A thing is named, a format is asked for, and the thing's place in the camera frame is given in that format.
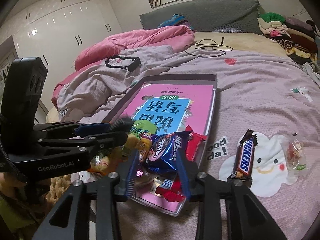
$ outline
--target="pink book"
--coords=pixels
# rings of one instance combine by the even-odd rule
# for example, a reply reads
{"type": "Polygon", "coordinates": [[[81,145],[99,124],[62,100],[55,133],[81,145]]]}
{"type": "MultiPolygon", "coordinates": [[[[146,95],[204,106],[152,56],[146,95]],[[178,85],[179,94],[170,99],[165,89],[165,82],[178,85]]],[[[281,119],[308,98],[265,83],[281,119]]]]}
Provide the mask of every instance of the pink book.
{"type": "MultiPolygon", "coordinates": [[[[139,120],[149,120],[157,126],[157,135],[185,131],[208,134],[208,119],[212,114],[213,85],[172,85],[144,83],[123,114],[139,120]]],[[[168,202],[144,188],[136,192],[135,201],[177,213],[181,202],[168,202]]]]}

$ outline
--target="gray blanket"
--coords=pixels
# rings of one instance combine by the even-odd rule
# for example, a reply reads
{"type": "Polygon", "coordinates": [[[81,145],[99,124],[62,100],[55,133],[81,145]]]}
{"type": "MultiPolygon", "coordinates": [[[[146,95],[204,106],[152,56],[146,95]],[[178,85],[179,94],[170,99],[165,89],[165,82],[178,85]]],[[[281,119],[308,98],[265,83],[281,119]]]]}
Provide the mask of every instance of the gray blanket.
{"type": "MultiPolygon", "coordinates": [[[[193,53],[213,56],[219,52],[193,53]]],[[[226,137],[227,154],[208,151],[203,169],[225,180],[232,171],[239,139],[248,128],[253,129],[258,146],[251,190],[287,238],[300,240],[320,209],[320,90],[311,78],[288,57],[255,52],[234,50],[217,58],[200,58],[185,52],[172,54],[169,46],[161,46],[125,50],[122,55],[140,57],[142,66],[129,73],[101,64],[81,73],[59,94],[60,119],[102,121],[143,75],[217,74],[219,92],[209,142],[226,137]],[[296,131],[305,139],[307,156],[307,175],[301,177],[288,174],[280,146],[285,135],[296,131]]],[[[196,204],[189,204],[178,218],[132,201],[118,204],[118,209],[123,239],[195,239],[196,204]]]]}

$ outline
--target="white wardrobe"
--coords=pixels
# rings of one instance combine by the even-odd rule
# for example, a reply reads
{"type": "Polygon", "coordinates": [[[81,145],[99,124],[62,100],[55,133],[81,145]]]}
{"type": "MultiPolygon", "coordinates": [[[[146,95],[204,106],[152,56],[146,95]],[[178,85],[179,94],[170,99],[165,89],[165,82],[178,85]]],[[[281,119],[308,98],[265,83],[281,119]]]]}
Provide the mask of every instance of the white wardrobe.
{"type": "Polygon", "coordinates": [[[41,57],[48,69],[41,101],[48,110],[56,84],[75,72],[80,52],[122,32],[109,0],[40,0],[12,18],[0,39],[12,35],[20,58],[41,57]]]}

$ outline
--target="blue snack package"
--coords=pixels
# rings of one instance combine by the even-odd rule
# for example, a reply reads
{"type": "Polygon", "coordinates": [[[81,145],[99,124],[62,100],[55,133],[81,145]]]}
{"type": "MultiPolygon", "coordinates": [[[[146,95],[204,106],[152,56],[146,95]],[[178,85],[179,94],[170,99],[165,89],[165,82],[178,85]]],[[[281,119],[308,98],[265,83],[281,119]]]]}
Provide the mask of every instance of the blue snack package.
{"type": "Polygon", "coordinates": [[[150,149],[145,166],[157,174],[176,172],[176,155],[187,148],[189,131],[174,132],[158,136],[150,149]]]}

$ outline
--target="book cover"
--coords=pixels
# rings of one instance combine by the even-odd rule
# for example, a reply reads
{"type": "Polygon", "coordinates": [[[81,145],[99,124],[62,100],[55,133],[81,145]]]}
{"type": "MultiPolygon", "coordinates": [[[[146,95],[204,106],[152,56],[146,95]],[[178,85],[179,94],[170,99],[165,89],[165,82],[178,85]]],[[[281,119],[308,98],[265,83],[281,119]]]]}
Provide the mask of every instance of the book cover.
{"type": "Polygon", "coordinates": [[[212,93],[213,85],[145,83],[124,114],[154,123],[158,135],[184,131],[188,125],[204,134],[212,93]]]}

